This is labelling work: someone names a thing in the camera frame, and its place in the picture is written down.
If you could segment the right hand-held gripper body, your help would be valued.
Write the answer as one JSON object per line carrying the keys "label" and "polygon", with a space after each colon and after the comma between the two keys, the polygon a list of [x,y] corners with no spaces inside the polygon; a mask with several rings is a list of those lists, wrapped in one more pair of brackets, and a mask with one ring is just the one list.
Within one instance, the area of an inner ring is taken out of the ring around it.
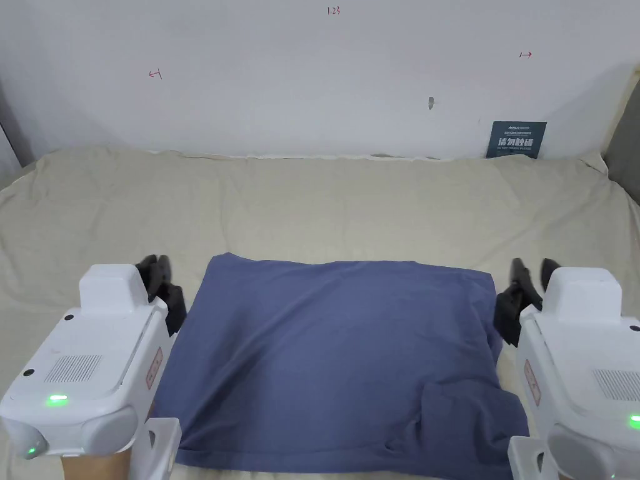
{"label": "right hand-held gripper body", "polygon": [[536,436],[513,436],[514,479],[639,478],[639,321],[606,269],[560,267],[524,299],[508,288],[494,326],[516,348]]}

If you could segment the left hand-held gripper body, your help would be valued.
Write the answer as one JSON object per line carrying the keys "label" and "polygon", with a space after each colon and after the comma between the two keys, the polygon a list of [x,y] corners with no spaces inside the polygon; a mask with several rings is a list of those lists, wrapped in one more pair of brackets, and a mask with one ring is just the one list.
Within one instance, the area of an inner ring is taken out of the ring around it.
{"label": "left hand-held gripper body", "polygon": [[137,264],[96,264],[79,296],[1,401],[11,448],[27,460],[130,449],[130,479],[169,479],[180,423],[149,414],[186,318],[183,290],[149,302]]}

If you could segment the person's left hand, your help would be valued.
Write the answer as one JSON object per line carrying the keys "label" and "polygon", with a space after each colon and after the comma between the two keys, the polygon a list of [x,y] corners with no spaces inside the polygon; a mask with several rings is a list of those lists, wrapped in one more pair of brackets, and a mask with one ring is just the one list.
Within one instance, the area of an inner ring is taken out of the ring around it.
{"label": "person's left hand", "polygon": [[129,479],[131,450],[110,456],[61,457],[65,479]]}

